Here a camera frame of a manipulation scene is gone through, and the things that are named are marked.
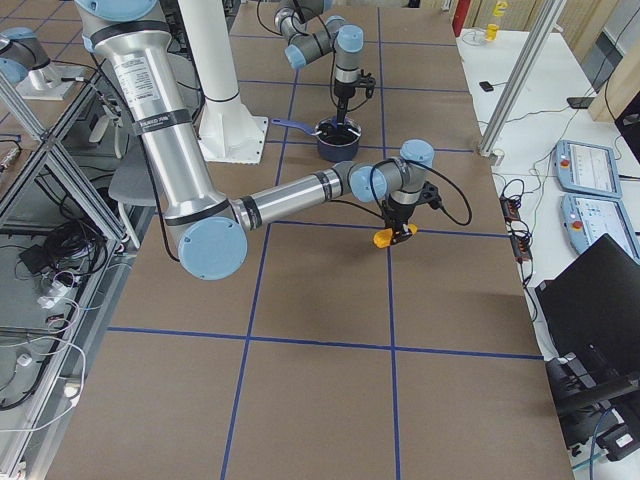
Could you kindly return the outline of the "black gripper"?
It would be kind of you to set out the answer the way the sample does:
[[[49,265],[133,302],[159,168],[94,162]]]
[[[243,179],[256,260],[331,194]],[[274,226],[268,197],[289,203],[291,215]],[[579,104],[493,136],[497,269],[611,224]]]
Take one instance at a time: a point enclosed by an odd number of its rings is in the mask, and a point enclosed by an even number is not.
[[[333,93],[338,99],[336,111],[336,124],[345,124],[348,113],[348,103],[356,94],[357,82],[333,81]]]
[[[414,210],[414,204],[399,203],[393,198],[385,198],[381,202],[385,229],[392,232],[392,245],[397,245],[411,238],[411,225],[409,224],[409,220]]]

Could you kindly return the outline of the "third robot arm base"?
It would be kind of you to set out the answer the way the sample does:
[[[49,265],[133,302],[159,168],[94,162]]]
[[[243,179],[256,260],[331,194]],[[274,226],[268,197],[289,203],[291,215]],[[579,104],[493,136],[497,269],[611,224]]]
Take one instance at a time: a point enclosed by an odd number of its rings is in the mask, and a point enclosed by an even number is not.
[[[62,101],[85,70],[53,62],[29,28],[1,32],[1,73],[23,99]]]

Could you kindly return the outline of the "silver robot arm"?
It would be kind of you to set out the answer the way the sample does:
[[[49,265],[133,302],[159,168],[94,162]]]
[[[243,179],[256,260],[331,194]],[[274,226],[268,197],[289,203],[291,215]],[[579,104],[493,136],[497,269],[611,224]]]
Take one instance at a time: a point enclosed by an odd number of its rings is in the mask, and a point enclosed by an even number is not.
[[[183,24],[205,97],[194,122],[168,57],[171,41],[156,1],[81,1],[77,5],[88,51],[112,66],[168,200],[164,214],[181,265],[193,276],[219,280],[247,255],[249,231],[301,210],[352,194],[385,204],[379,247],[408,239],[410,217],[434,158],[422,140],[405,142],[397,157],[377,165],[334,162],[324,171],[236,200],[217,190],[210,161],[256,162],[268,121],[252,115],[237,84],[227,24],[217,1],[183,1]]]
[[[369,99],[375,79],[361,69],[363,29],[339,15],[320,20],[332,5],[331,1],[280,1],[274,14],[274,32],[286,40],[285,56],[295,70],[326,55],[333,56],[333,94],[337,99],[334,123],[343,126],[356,90],[364,89]],[[321,24],[316,32],[308,26],[314,19]]]

